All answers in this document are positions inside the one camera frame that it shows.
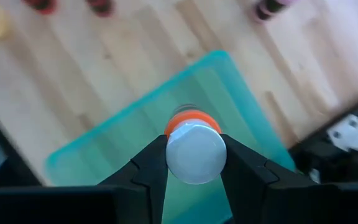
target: wooden surface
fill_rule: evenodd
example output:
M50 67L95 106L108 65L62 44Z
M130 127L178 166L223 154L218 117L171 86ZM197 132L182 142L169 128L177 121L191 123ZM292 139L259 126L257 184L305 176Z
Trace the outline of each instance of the wooden surface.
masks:
M300 0L274 20L250 0L84 1L41 16L0 0L0 127L46 183L44 160L214 49L233 57L287 146L358 100L358 0Z

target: wooden table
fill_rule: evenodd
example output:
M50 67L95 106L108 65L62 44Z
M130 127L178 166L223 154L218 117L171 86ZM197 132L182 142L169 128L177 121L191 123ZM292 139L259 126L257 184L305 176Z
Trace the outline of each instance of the wooden table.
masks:
M84 1L41 16L0 0L0 127L46 183L60 147L214 49L230 53L287 146L358 100L358 0L300 0L265 25L250 0Z

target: white bottle cap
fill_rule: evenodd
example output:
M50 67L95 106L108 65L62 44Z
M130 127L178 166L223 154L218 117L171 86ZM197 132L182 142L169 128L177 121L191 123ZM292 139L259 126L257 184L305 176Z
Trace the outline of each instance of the white bottle cap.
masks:
M205 184L222 172L226 145L208 123L189 119L175 127L169 136L166 157L175 177L187 184Z

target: orange cap ring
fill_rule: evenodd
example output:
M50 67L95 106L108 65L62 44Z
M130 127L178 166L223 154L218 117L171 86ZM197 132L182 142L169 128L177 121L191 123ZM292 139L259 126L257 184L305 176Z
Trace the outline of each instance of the orange cap ring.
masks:
M175 127L177 127L180 123L188 120L188 119L200 119L207 124L209 124L215 131L219 134L222 134L222 129L219 127L218 122L216 122L209 114L206 114L199 110L186 110L176 114L167 124L165 128L164 134L168 137L171 135Z

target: teal plastic tray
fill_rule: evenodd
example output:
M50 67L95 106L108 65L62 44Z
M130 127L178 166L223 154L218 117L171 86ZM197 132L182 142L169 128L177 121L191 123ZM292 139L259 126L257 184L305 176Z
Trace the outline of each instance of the teal plastic tray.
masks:
M216 119L223 133L295 169L230 56L215 51L54 152L46 161L48 177L59 186L98 184L163 134L173 111L183 104L198 106ZM222 223L230 216L220 178L188 185L169 173L164 223Z

